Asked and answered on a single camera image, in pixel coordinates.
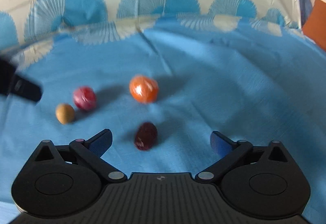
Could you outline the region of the pink round candy fruit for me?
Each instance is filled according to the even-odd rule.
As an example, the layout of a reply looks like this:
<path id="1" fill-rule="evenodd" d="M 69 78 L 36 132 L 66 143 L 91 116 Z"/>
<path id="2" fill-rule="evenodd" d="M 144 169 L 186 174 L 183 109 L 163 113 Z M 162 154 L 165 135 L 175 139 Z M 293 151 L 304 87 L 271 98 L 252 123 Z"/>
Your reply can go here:
<path id="1" fill-rule="evenodd" d="M 77 108 L 83 111 L 93 110 L 97 106 L 97 97 L 92 88 L 79 87 L 73 92 L 73 101 Z"/>

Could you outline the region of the dark red jujube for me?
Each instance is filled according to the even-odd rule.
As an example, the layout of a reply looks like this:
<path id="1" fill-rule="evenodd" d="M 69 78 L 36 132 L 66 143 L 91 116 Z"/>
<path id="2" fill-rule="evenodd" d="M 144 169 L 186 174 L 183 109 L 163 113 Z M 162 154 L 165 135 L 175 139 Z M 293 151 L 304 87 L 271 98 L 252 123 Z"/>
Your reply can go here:
<path id="1" fill-rule="evenodd" d="M 156 144 L 157 136 L 156 126 L 151 122 L 145 122 L 139 127 L 135 135 L 135 147 L 141 151 L 147 151 Z"/>

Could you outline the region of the tan small round fruit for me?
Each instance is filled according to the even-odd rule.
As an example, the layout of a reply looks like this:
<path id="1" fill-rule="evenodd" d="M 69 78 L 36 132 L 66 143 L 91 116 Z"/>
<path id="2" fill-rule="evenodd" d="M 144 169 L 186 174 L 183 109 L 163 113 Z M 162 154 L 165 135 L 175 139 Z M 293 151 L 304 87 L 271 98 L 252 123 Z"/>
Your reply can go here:
<path id="1" fill-rule="evenodd" d="M 75 119 L 75 110 L 69 104 L 58 104 L 55 110 L 57 120 L 65 125 L 69 124 Z"/>

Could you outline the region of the orange wrapped fruit upper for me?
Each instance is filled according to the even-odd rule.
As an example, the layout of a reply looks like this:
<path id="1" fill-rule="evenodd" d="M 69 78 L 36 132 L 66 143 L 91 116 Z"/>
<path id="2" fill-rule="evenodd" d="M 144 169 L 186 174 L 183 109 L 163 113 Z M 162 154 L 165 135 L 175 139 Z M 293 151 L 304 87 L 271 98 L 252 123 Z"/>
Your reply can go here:
<path id="1" fill-rule="evenodd" d="M 159 93 L 157 81 L 145 75 L 136 75 L 129 82 L 131 96 L 142 104 L 149 104 L 156 101 Z"/>

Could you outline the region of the blue patterned cloth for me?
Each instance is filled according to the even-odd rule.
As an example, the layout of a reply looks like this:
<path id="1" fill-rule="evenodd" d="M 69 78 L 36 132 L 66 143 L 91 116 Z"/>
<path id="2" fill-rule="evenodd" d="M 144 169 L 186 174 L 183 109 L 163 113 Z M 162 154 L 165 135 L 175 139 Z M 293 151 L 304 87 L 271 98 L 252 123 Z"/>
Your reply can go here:
<path id="1" fill-rule="evenodd" d="M 280 140 L 311 186 L 304 217 L 325 223 L 325 52 L 301 31 L 299 0 L 1 0 L 1 55 L 43 87 L 37 104 L 1 98 L 1 223 L 19 214 L 11 186 L 41 140 L 104 128 L 104 158 L 126 174 L 196 174 L 218 159 L 214 130 Z M 155 102 L 131 96 L 136 75 L 157 81 Z M 93 110 L 74 104 L 83 86 Z M 74 121 L 57 120 L 58 104 Z M 158 136 L 141 151 L 145 122 Z"/>

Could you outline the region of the orange cushion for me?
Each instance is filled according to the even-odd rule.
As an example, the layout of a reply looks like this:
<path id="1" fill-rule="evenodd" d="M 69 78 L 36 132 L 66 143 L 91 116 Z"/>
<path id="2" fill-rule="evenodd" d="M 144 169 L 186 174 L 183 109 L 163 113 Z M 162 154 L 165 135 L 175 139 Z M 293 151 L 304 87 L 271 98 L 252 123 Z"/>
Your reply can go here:
<path id="1" fill-rule="evenodd" d="M 326 50 L 326 3 L 315 0 L 310 16 L 304 24 L 303 33 L 321 49 Z"/>

